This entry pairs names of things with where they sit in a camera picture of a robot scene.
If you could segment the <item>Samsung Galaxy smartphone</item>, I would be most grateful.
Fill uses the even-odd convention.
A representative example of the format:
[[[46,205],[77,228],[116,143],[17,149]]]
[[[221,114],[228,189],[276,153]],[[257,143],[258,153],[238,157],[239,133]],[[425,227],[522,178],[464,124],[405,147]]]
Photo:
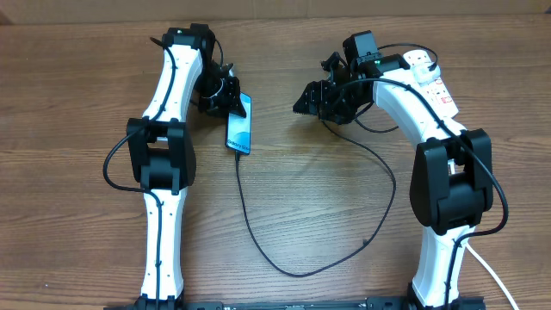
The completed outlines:
[[[240,94],[245,108],[245,117],[230,113],[226,124],[226,147],[235,152],[251,153],[252,99],[245,93]]]

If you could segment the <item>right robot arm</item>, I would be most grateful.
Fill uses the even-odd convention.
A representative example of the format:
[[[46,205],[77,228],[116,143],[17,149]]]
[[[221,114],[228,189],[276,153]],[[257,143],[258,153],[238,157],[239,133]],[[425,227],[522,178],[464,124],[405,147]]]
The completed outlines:
[[[462,297],[458,277],[468,235],[492,206],[492,146],[481,130],[455,121],[458,108],[426,47],[385,56],[371,31],[351,35],[344,55],[321,66],[329,76],[309,83],[293,106],[302,115],[349,124],[365,103],[385,110],[416,150],[410,203],[423,226],[416,275],[404,309],[483,309],[482,298]]]

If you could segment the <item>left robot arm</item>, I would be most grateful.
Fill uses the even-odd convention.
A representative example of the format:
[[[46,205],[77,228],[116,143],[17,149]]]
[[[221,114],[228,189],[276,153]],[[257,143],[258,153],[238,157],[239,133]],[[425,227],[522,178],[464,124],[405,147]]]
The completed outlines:
[[[164,67],[155,95],[143,115],[127,123],[133,177],[147,212],[145,276],[133,309],[184,307],[183,213],[196,172],[186,119],[194,93],[200,112],[227,120],[227,147],[251,150],[252,100],[241,92],[232,65],[213,59],[216,42],[206,24],[169,28],[160,41]]]

